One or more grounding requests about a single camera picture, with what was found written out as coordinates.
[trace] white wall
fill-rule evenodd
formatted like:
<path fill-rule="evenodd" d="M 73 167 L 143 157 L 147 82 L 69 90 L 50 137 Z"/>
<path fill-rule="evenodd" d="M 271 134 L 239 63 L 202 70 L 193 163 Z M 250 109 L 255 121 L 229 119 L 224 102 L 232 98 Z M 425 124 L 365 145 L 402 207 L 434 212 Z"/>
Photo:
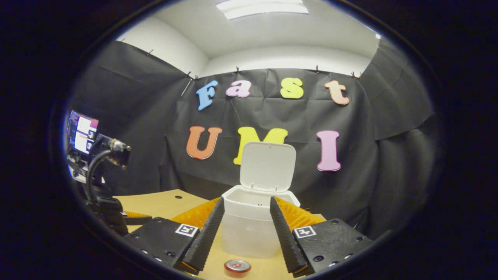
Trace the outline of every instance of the white wall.
<path fill-rule="evenodd" d="M 189 39 L 165 22 L 150 17 L 116 40 L 133 45 L 168 62 L 190 77 L 266 68 L 298 68 L 359 76 L 370 58 L 335 49 L 309 46 L 275 46 L 249 49 L 209 59 Z"/>
<path fill-rule="evenodd" d="M 233 52 L 211 59 L 200 77 L 240 70 L 265 68 L 318 69 L 356 76 L 371 58 L 335 49 L 308 46 L 277 46 Z"/>
<path fill-rule="evenodd" d="M 133 45 L 175 66 L 191 77 L 200 75 L 208 62 L 204 52 L 165 22 L 149 17 L 119 36 L 116 41 Z"/>

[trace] white plastic container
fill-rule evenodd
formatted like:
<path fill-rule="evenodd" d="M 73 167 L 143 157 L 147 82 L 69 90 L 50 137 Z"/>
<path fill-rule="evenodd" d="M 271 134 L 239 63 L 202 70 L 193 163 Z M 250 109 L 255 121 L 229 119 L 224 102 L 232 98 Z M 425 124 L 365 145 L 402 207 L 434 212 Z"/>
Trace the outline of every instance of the white plastic container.
<path fill-rule="evenodd" d="M 270 198 L 277 196 L 301 204 L 288 189 L 294 175 L 296 150 L 287 144 L 246 143 L 241 161 L 240 185 L 222 197 L 222 248 L 228 254 L 266 259 L 280 247 L 270 215 Z"/>

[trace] red can lid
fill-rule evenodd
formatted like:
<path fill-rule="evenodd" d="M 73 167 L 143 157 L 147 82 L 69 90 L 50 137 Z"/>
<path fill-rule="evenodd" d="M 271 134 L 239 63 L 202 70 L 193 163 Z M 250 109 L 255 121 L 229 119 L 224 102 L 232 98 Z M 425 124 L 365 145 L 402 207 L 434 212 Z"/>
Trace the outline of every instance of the red can lid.
<path fill-rule="evenodd" d="M 244 273 L 250 271 L 251 267 L 248 262 L 242 260 L 229 260 L 225 263 L 225 269 L 232 272 Z"/>

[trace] orange letter u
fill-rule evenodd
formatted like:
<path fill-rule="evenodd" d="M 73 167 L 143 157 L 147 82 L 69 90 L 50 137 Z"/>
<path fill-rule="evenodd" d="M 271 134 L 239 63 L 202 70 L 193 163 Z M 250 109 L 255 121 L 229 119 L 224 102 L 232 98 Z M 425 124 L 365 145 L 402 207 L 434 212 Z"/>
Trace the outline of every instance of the orange letter u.
<path fill-rule="evenodd" d="M 207 159 L 213 154 L 216 145 L 216 139 L 218 139 L 218 134 L 223 131 L 221 128 L 209 128 L 209 139 L 208 144 L 204 150 L 197 149 L 197 144 L 199 143 L 199 137 L 204 131 L 204 127 L 191 127 L 190 136 L 187 141 L 187 153 L 189 156 L 197 159 Z"/>

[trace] foam letter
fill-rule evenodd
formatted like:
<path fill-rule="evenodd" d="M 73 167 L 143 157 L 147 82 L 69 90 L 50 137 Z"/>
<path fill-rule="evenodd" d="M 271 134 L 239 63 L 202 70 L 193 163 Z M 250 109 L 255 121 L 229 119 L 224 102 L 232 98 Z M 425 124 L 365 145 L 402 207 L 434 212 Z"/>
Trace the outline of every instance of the foam letter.
<path fill-rule="evenodd" d="M 280 94 L 284 98 L 301 98 L 304 94 L 303 82 L 298 78 L 285 78 L 282 80 Z"/>
<path fill-rule="evenodd" d="M 336 140 L 339 132 L 332 130 L 318 131 L 316 136 L 322 141 L 322 160 L 316 166 L 320 171 L 336 171 L 341 169 L 337 162 Z"/>
<path fill-rule="evenodd" d="M 332 97 L 335 103 L 340 105 L 349 103 L 349 98 L 342 95 L 341 90 L 346 90 L 344 85 L 340 85 L 338 81 L 330 81 L 325 84 L 325 87 L 330 90 L 330 97 Z"/>
<path fill-rule="evenodd" d="M 232 87 L 228 88 L 226 93 L 228 96 L 247 97 L 249 96 L 250 81 L 240 80 L 232 83 Z"/>
<path fill-rule="evenodd" d="M 209 128 L 209 139 L 208 144 L 204 150 L 197 149 L 197 144 L 199 143 L 199 137 L 204 131 L 204 127 L 191 127 L 190 136 L 187 141 L 187 154 L 193 158 L 197 159 L 207 159 L 213 154 L 216 145 L 216 139 L 218 139 L 218 134 L 221 133 L 221 128 Z"/>
<path fill-rule="evenodd" d="M 261 140 L 259 140 L 256 130 L 252 127 L 241 127 L 237 130 L 237 132 L 241 135 L 241 143 L 239 145 L 239 155 L 234 158 L 234 163 L 240 165 L 242 161 L 242 150 L 244 149 L 246 143 Z M 287 130 L 285 129 L 271 129 L 264 138 L 263 142 L 283 144 L 283 140 L 287 134 Z"/>
<path fill-rule="evenodd" d="M 216 87 L 217 85 L 218 81 L 213 80 L 196 92 L 196 94 L 199 95 L 199 111 L 211 105 L 213 100 L 209 99 L 209 97 L 215 95 L 215 89 L 213 87 Z"/>

